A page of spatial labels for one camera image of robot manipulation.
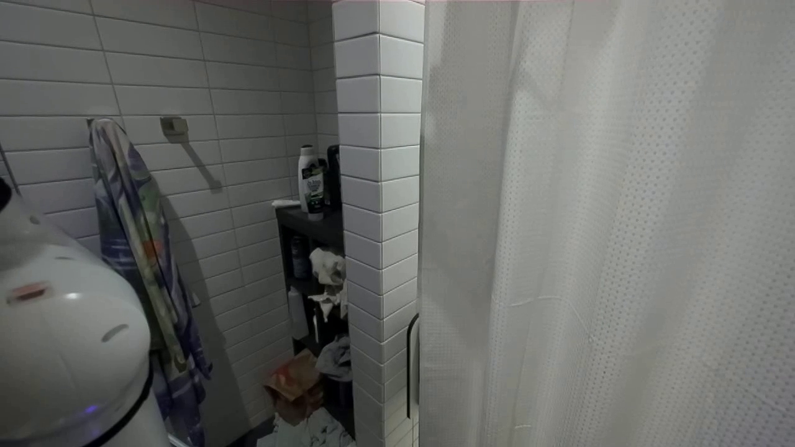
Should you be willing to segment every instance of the subway tile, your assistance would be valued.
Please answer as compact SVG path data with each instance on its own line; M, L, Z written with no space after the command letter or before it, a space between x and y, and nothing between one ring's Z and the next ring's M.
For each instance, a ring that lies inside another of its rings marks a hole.
M248 290L245 285L241 285L241 287L233 287L233 290L211 295L211 298L208 298L208 306L211 306L213 315L219 315L219 312L229 312L229 311L233 311L233 308L238 308L238 306L243 306L243 303L250 303L250 300L255 300L255 298L257 298L257 295L255 295L254 290Z
M270 0L270 12L285 20L307 20L307 0Z
M313 86L311 69L277 69L277 90L298 90L305 91Z
M346 203L343 213L346 213L346 231L361 233L372 241L394 238L399 233L418 228L418 223L420 223L420 205L418 203L392 209L388 213L372 213L372 210Z
M280 108L285 113L311 113L316 112L313 91L280 91Z
M199 157L199 164L219 164L219 142L188 142L183 144L136 144L139 154L143 157L149 169L185 169L197 167L193 152Z
M316 133L316 113L284 113L284 133Z
M245 284L241 295L215 300L215 308L219 308L219 312L224 312L224 311L231 311L231 308L248 303L248 300L266 300L266 303L284 300L280 275L257 277L254 284Z
M98 233L93 205L46 213L46 220L54 223L59 231L69 233L72 238L87 238Z
M370 292L389 292L399 287L402 284L418 277L418 256L407 256L388 269L370 269L364 262L358 262L352 259L346 259L346 272L349 284L362 285Z
M338 113L338 91L328 90L328 91L316 91L316 112L318 113Z
M5 148L89 144L87 117L0 117L0 133Z
M248 203L248 205L233 205L231 218L235 225L250 225L257 220L274 220L276 210L270 209L270 203Z
M284 178L284 176L285 176L285 164L280 159L248 159L248 162L231 162L224 167L224 178L229 185Z
M316 69L332 69L334 66L334 45L316 45L313 50L313 64Z
M266 261L266 259L274 259L277 256L277 241L261 241L261 244L250 244L250 246L238 246L241 251L241 266L250 266L255 261Z
M349 306L349 328L361 329L372 341L389 341L399 329L407 329L409 321L420 312L418 300L402 303L384 318L370 315L364 308Z
M261 223L254 223L254 225L238 225L235 228L238 246L250 246L250 244L274 241L274 238L277 238L277 231L276 231L274 220L261 220Z
M346 146L418 146L420 113L341 113Z
M276 24L266 14L250 14L243 10L219 7L219 5L197 5L199 10L199 30L235 35L250 40L276 40Z
M280 157L285 157L285 142L280 136L221 142L224 162L280 159Z
M205 172L188 167L152 173L162 194L211 192L215 182L224 182L221 167L205 167Z
M349 347L368 356L370 359L384 365L384 363L394 359L397 356L405 356L405 328L397 329L388 341L374 341L374 337L362 334L361 329L352 329Z
M332 136L332 142L338 144L338 131L341 131L341 122L338 113L316 113L318 118L318 133Z
M0 76L110 81L103 58L93 50L0 41Z
M116 113L110 84L0 79L0 113Z
M257 337L261 344L274 342L274 328L285 323L285 300L277 292L250 292L250 300L243 300L241 306L219 308L213 306L215 315L224 315L224 337L226 342L243 342L250 337Z
M202 59L199 33L97 17L102 45L111 51L139 51Z
M354 380L362 380L362 389L378 402L389 402L397 395L405 397L405 356L394 356L392 359L379 365L354 351L352 370Z
M420 113L421 79L354 76L338 79L338 108L347 113Z
M358 35L394 35L421 41L424 7L411 0L389 3L334 3L332 36L347 40Z
M91 176L87 148L7 152L16 184L69 182Z
M168 203L179 216L193 213L211 213L229 205L226 192L188 192L188 194L170 194Z
M213 90L215 113L269 113L280 112L277 91Z
M25 202L29 202L43 213L93 205L91 178L21 184L19 188Z
M197 216L180 218L180 223L192 238L208 235L208 233L226 233L231 231L231 213L226 209L213 213L197 213Z
M215 118L211 113L183 117L188 125L188 142L215 140ZM133 144L163 144L159 117L123 117L127 133Z
M420 202L420 178L405 176L392 182L362 182L362 178L343 178L346 203L358 209L384 213L389 209L409 205Z
M316 69L316 91L334 91L334 90L338 90L338 79L332 66Z
M307 22L292 22L292 20L277 20L276 22L276 36L280 45L311 45L311 30Z
M311 48L276 45L276 50L277 50L277 66L313 69Z
M238 269L238 251L226 251L226 253L215 253L208 259L202 259L202 272L208 275L221 275L226 270Z
M370 392L358 388L358 378L352 378L352 400L354 400L354 438L372 439L372 445L383 447L414 447L409 438L414 438L418 420L405 416L405 392L397 392L388 402L378 402Z
M205 90L180 86L116 86L123 113L208 113Z
M0 40L98 50L98 36L89 14L11 3L0 3Z
M328 12L311 22L311 41L313 45L332 41L332 17Z
M168 28L197 28L192 0L91 0L97 14L154 22Z
M143 54L106 54L110 71L118 84L174 84L174 86L205 86L203 63L167 59Z
M285 178L270 178L270 182L229 185L226 194L233 205L243 205L255 202L270 203L274 198L285 195L285 188L289 188Z
M254 281L257 281L257 277L270 277L270 275L280 275L280 259L277 259L277 256L266 259L266 261L261 261L261 262L248 262L248 266L243 269L243 277L245 277L248 284L254 284Z
M229 292L229 290L241 287L241 285L243 285L243 272L241 270L226 270L221 275L205 277L205 290L211 295Z
M219 136L221 140L264 140L284 133L280 113L221 113Z
M388 35L368 35L334 41L334 75L421 76L421 45Z
M40 5L52 10L72 10L72 12L91 12L89 0L10 0L10 3Z
M233 233L211 233L211 235L202 235L202 238L193 238L193 251L199 259L208 259L208 256L215 256L215 253L226 253L231 251L235 244L233 244Z
M420 244L418 231L399 233L383 244L361 238L358 233L346 231L346 256L372 269L388 269L407 256L414 256L418 244Z
M418 300L418 277L397 285L394 290L388 292L372 292L361 287L358 284L347 281L347 300L362 311L368 311L374 318L388 318L394 311L399 311L405 303Z
M280 71L276 66L205 63L208 84L219 90L277 90Z
M341 172L346 176L358 178L399 178L399 176L418 176L420 173L420 148L418 146L399 146L399 148L341 148Z
M97 259L102 259L102 241L98 235L85 235L85 238L77 238L87 251L91 251Z
M277 50L270 41L229 36L229 35L202 35L203 54L213 63L241 63L241 64L276 64Z

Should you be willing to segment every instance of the white bottle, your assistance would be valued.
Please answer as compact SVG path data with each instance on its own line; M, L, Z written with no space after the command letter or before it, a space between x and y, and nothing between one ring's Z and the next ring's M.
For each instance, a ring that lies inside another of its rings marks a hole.
M323 164L311 144L303 144L298 157L298 198L307 218L313 220L323 218L323 205L326 205Z
M292 333L292 341L307 337L303 295L300 295L295 287L289 290L289 312L290 312L290 333Z

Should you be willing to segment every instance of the toiletry item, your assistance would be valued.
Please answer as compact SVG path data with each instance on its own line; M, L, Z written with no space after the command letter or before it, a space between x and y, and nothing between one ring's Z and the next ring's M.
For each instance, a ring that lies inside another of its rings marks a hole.
M305 241L298 238L298 235L290 241L290 262L292 262L292 275L295 275L298 281L313 277L313 266L311 266L311 261L305 259Z
M289 312L290 312L290 333L292 333L292 341L307 337L303 295L300 295L295 287L289 290Z
M323 209L326 209L323 172L326 169L316 148L311 144L303 144L298 157L298 195L300 195L300 209L311 220L323 218Z
M328 172L326 172L328 209L341 210L343 209L341 146L338 144L328 146L326 159L328 159Z

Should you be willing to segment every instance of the hanging towel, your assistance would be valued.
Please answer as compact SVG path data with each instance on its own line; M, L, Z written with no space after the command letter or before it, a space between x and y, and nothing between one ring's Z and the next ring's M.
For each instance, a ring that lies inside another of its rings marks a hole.
M203 445L199 402L211 363L203 357L192 308L170 259L168 223L157 184L111 118L89 125L102 261L139 292L152 328L157 400L168 429Z

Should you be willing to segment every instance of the shelf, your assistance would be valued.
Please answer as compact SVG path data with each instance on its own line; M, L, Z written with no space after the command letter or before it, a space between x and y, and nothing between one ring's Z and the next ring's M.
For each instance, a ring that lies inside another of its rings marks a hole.
M290 287L295 287L303 298L323 292L318 281L290 281Z
M311 220L298 205L276 209L277 225L300 233L311 241L341 241L343 238L343 213L326 213L321 220Z

